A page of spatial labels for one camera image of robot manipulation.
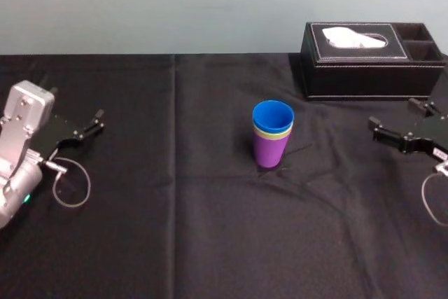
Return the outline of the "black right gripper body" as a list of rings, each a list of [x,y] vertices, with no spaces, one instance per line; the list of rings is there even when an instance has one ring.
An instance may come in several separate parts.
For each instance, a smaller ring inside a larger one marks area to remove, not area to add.
[[[425,153],[436,160],[447,159],[447,116],[427,113],[403,137],[401,152]]]

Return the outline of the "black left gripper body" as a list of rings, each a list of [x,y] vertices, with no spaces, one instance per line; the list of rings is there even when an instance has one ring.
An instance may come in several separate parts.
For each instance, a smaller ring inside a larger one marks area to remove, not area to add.
[[[48,160],[65,146],[77,146],[82,141],[81,127],[59,115],[51,115],[48,122],[32,137],[30,149]]]

